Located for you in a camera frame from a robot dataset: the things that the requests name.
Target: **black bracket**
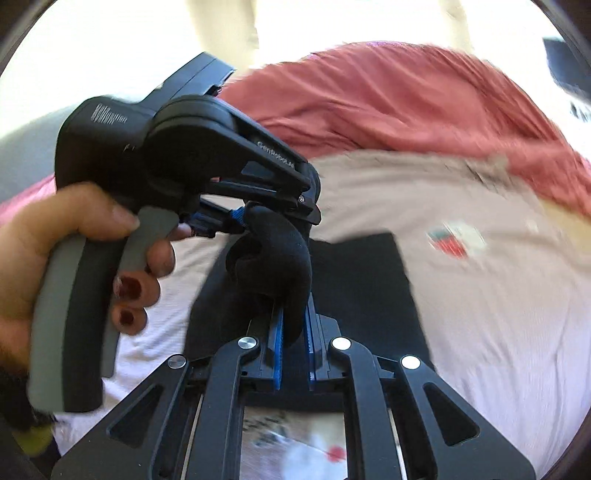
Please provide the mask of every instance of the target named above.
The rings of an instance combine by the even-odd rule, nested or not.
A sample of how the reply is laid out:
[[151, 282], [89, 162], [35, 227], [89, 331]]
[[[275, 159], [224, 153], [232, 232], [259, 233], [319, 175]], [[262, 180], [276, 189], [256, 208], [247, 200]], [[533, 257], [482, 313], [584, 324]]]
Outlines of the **black bracket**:
[[[280, 385], [281, 321], [275, 308], [212, 357], [168, 358], [52, 479], [238, 480], [248, 393]], [[418, 358], [373, 355], [316, 314], [311, 297], [304, 335], [309, 394], [343, 396], [348, 480], [535, 479], [529, 461]]]
[[241, 232], [204, 194], [263, 203], [317, 225], [316, 173], [307, 160], [216, 98], [233, 71], [204, 52], [138, 103], [82, 102], [57, 138], [57, 188], [92, 181], [131, 210], [178, 213], [200, 236]]

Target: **gray rubber grip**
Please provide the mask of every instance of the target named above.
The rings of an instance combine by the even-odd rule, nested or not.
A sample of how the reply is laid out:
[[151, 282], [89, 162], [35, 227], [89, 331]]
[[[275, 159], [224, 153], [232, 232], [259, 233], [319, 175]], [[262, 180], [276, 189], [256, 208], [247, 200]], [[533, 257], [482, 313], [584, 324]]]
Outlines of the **gray rubber grip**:
[[[143, 270], [146, 267], [146, 252], [150, 245], [156, 240], [166, 238], [178, 225], [178, 215], [169, 210], [144, 207], [139, 211], [138, 217], [140, 221], [138, 230], [141, 230], [141, 234], [137, 235], [137, 232], [134, 232], [127, 240], [118, 272]], [[116, 298], [112, 295], [111, 306], [115, 301]], [[103, 377], [112, 377], [115, 372], [115, 356], [118, 342], [119, 332], [115, 329], [115, 325], [113, 325], [113, 322], [106, 322], [103, 354], [100, 363], [100, 373]]]
[[118, 341], [108, 320], [116, 272], [143, 270], [148, 247], [178, 225], [176, 213], [156, 207], [138, 216], [140, 227], [126, 241], [72, 235], [54, 248], [31, 330], [28, 396], [38, 410], [81, 412], [102, 404], [100, 373], [112, 374]]

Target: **finger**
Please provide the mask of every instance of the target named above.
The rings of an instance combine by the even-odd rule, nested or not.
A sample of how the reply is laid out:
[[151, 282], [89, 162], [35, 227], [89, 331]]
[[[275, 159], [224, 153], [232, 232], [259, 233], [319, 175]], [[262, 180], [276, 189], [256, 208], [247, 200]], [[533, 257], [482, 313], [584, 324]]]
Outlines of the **finger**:
[[10, 373], [27, 371], [31, 338], [30, 320], [0, 316], [0, 365]]
[[160, 284], [143, 271], [121, 272], [113, 281], [113, 293], [129, 307], [151, 307], [160, 298]]
[[79, 183], [27, 205], [10, 225], [22, 242], [47, 255], [70, 233], [80, 232], [92, 240], [116, 240], [136, 230], [139, 220], [97, 185]]
[[170, 275], [174, 270], [174, 250], [168, 240], [158, 240], [146, 253], [148, 268], [157, 277]]
[[132, 308], [118, 303], [113, 306], [111, 311], [111, 321], [121, 333], [136, 335], [146, 327], [148, 314], [144, 309]]
[[193, 236], [193, 230], [191, 230], [191, 227], [186, 223], [179, 223], [178, 227], [170, 232], [167, 238], [171, 242], [176, 242], [178, 240], [189, 238], [190, 236]]

